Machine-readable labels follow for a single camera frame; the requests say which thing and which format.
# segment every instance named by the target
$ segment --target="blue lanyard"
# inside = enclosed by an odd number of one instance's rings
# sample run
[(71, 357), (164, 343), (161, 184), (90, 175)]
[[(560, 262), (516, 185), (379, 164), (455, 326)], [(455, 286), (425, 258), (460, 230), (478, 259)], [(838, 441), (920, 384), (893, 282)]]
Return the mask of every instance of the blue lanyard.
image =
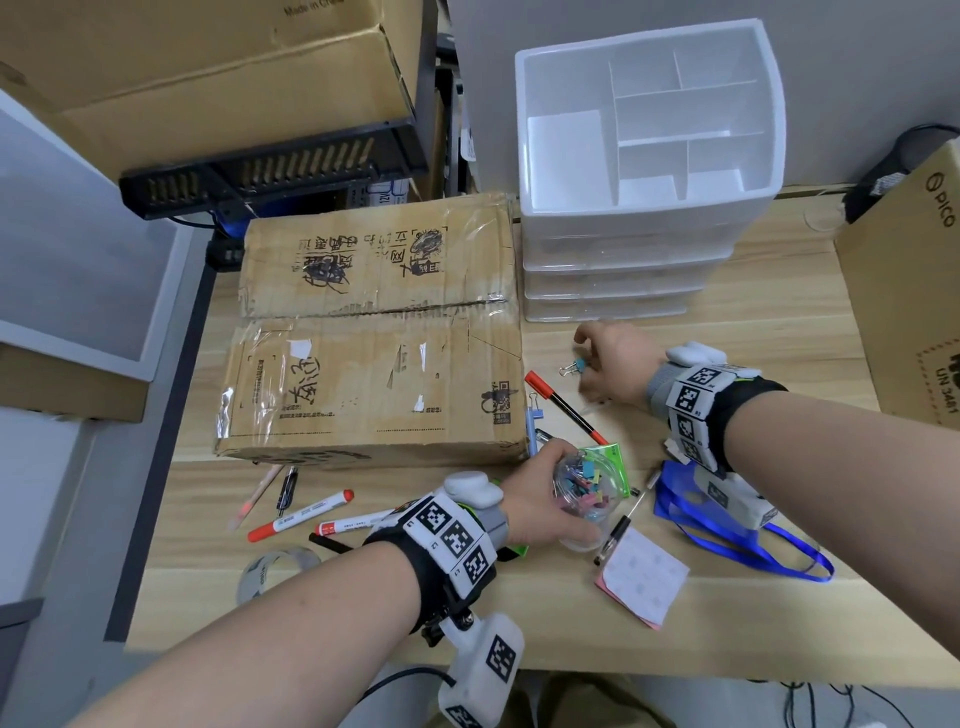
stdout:
[[(684, 467), (678, 463), (664, 463), (664, 475), (670, 473), (670, 466), (677, 469)], [(781, 537), (788, 544), (813, 560), (813, 564), (806, 570), (789, 569), (777, 561), (769, 551), (760, 545), (759, 531), (750, 531), (747, 536), (743, 536), (705, 517), (702, 513), (698, 513), (696, 508), (694, 508), (686, 498), (678, 496), (670, 490), (663, 476), (657, 481), (657, 502), (654, 505), (654, 515), (675, 523), (686, 537), (697, 546), (705, 548), (707, 551), (712, 551), (718, 556), (723, 556), (731, 561), (748, 566), (751, 569), (769, 571), (770, 573), (775, 573), (780, 576), (791, 576), (795, 579), (805, 579), (806, 581), (816, 581), (820, 583), (828, 582), (833, 578), (833, 574), (836, 571), (830, 560), (819, 550), (801, 541), (792, 533), (783, 530), (778, 525), (766, 523), (763, 526), (764, 530)], [(697, 528), (711, 533), (714, 536), (718, 536), (729, 544), (732, 544), (732, 547), (716, 544), (709, 539), (694, 536), (687, 531), (688, 528)], [(817, 564), (827, 571), (827, 576), (814, 576), (809, 573)]]

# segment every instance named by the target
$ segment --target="human hand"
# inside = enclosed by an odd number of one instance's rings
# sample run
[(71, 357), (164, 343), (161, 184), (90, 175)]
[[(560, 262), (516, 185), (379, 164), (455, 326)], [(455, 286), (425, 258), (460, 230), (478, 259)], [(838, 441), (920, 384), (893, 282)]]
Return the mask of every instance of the human hand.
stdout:
[(573, 340), (590, 342), (590, 357), (580, 374), (584, 398), (647, 409), (647, 384), (666, 361), (666, 351), (650, 334), (633, 324), (588, 321), (577, 327)]
[(566, 440), (555, 437), (500, 484), (500, 507), (507, 514), (509, 544), (535, 546), (560, 539), (586, 544), (599, 540), (596, 524), (564, 513), (553, 495), (554, 468), (565, 455), (576, 451)]

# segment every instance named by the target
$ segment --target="clear tape roll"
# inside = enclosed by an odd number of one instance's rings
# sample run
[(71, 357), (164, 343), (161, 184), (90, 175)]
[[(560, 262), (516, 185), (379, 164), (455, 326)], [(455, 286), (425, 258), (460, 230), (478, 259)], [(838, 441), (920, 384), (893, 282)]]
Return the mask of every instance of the clear tape roll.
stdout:
[(246, 604), (251, 599), (257, 596), (263, 596), (263, 593), (266, 590), (265, 585), (267, 583), (267, 571), (270, 570), (270, 567), (276, 563), (277, 559), (281, 559), (284, 556), (293, 559), (297, 562), (297, 566), (300, 567), (301, 571), (306, 571), (308, 569), (313, 569), (316, 566), (320, 565), (320, 556), (315, 552), (311, 551), (309, 548), (286, 548), (282, 551), (271, 551), (270, 553), (265, 553), (263, 556), (260, 556), (257, 559), (251, 561), (247, 567), (243, 570), (243, 575), (240, 577), (240, 583), (237, 585), (237, 606), (241, 604)]

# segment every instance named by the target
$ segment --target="forearm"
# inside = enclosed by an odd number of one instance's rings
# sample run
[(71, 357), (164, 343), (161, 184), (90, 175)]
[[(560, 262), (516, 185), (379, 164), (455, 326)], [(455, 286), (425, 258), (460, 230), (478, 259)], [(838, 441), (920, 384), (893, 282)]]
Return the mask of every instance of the forearm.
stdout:
[(960, 658), (960, 435), (771, 392), (727, 426), (731, 466)]
[(419, 612), (406, 556), (391, 544), (364, 546), (213, 622), (74, 728), (335, 726)]

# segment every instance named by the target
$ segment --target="white cabinet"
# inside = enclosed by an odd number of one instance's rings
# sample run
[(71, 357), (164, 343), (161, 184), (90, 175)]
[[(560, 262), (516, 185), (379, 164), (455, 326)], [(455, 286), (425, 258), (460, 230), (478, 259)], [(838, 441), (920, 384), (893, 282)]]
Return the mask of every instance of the white cabinet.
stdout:
[(0, 91), (0, 342), (154, 378), (191, 240)]

